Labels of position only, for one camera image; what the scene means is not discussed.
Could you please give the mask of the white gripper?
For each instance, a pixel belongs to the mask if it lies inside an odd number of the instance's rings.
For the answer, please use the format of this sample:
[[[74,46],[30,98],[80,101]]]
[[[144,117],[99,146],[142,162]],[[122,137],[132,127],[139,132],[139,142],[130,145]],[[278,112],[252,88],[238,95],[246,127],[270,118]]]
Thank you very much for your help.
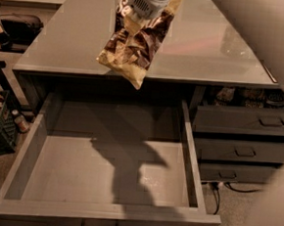
[[[146,20],[156,18],[167,6],[169,0],[128,0],[134,10],[124,18],[124,27],[127,32],[135,35],[146,23]]]

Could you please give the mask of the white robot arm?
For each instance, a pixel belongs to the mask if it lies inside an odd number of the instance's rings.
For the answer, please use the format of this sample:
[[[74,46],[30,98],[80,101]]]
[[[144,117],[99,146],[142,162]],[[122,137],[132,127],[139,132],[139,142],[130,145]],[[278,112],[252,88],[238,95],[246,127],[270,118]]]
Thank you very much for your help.
[[[284,0],[209,1],[240,33],[284,92]],[[272,175],[243,226],[284,226],[284,164]]]

